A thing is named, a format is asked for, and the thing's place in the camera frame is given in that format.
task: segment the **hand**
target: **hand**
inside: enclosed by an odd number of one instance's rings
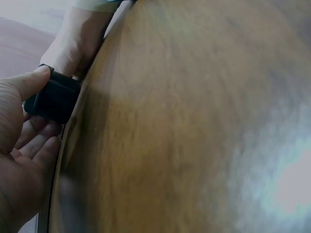
[[[38,93],[49,77],[50,70],[43,66],[0,79],[1,232],[17,232],[40,210],[45,199],[45,175],[59,152],[56,136],[61,127],[25,114],[22,102]]]

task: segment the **pink floor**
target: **pink floor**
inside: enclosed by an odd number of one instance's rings
[[[35,69],[54,36],[0,17],[0,78]]]

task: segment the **wooden surface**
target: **wooden surface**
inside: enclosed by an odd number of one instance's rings
[[[67,126],[51,232],[310,232],[310,35],[308,0],[138,0]]]

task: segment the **fingernail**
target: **fingernail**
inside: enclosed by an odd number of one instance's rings
[[[48,66],[41,66],[37,68],[35,72],[40,72],[42,74],[50,73],[50,68]]]

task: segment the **floor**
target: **floor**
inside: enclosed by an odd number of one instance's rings
[[[34,70],[54,40],[67,0],[0,0],[0,78]],[[19,233],[35,233],[36,218]]]

